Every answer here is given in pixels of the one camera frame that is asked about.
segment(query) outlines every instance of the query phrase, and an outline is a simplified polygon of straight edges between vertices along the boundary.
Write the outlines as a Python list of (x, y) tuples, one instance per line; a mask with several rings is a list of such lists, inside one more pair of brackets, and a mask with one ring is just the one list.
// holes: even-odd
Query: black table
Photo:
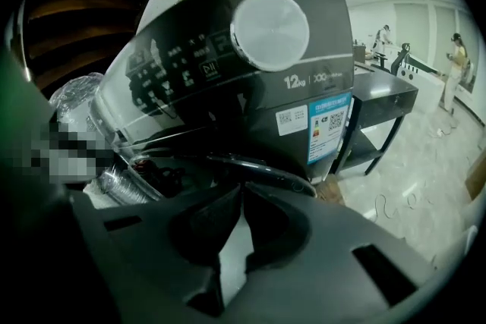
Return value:
[[(393, 141), (403, 118), (410, 113), (418, 89), (392, 74), (355, 63), (367, 73), (355, 74), (351, 118), (346, 128), (341, 150), (330, 171), (341, 170), (373, 160), (366, 169), (369, 174)], [(376, 149), (361, 130), (395, 119), (381, 149)]]

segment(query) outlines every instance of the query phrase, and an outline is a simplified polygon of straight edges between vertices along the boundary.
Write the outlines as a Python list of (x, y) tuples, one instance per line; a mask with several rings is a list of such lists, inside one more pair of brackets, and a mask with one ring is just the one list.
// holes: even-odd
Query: sticker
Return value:
[(351, 93), (319, 100), (309, 105), (308, 164), (336, 151), (346, 124)]
[(307, 106), (301, 105), (275, 114), (279, 135), (292, 134), (307, 128)]

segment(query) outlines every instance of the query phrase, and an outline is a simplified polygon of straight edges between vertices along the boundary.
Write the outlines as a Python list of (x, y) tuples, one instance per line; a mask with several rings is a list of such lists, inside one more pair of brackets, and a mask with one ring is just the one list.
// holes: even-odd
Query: wooden slat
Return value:
[(61, 12), (88, 10), (91, 8), (138, 9), (133, 2), (126, 0), (53, 0), (34, 8), (29, 14), (29, 20)]
[(89, 26), (31, 44), (28, 46), (27, 52), (30, 58), (34, 59), (35, 57), (39, 57), (40, 55), (51, 52), (52, 50), (58, 49), (62, 46), (70, 45), (85, 39), (133, 32), (134, 28), (127, 26)]
[(36, 85), (40, 90), (42, 90), (60, 78), (69, 75), (73, 71), (76, 71), (77, 69), (81, 69), (89, 64), (103, 60), (104, 58), (115, 57), (120, 50), (122, 50), (122, 47), (123, 45), (117, 45), (107, 49), (100, 49), (77, 55), (68, 63), (57, 68), (50, 69), (47, 72), (37, 76), (35, 80)]

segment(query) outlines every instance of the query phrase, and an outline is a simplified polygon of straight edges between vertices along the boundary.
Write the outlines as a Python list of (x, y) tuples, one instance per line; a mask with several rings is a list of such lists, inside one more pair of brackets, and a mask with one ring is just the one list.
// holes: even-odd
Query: qr code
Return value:
[(344, 111), (338, 112), (337, 114), (330, 116), (329, 131), (341, 127), (343, 116), (344, 116)]
[(280, 124), (290, 123), (292, 121), (291, 112), (282, 112), (279, 114)]

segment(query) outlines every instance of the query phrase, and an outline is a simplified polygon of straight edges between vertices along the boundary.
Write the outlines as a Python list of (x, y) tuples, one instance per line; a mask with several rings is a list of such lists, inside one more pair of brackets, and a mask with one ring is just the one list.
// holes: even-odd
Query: person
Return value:
[(454, 54), (447, 53), (447, 58), (451, 61), (451, 69), (449, 77), (446, 82), (446, 89), (444, 91), (443, 106), (451, 115), (453, 111), (453, 100), (456, 94), (456, 89), (462, 78), (462, 71), (467, 65), (468, 52), (465, 49), (464, 42), (459, 33), (454, 33), (450, 39), (456, 45)]
[(383, 29), (379, 29), (377, 35), (374, 39), (373, 49), (375, 53), (384, 55), (385, 54), (385, 44), (391, 45), (392, 41), (388, 38), (390, 34), (390, 26), (385, 24)]

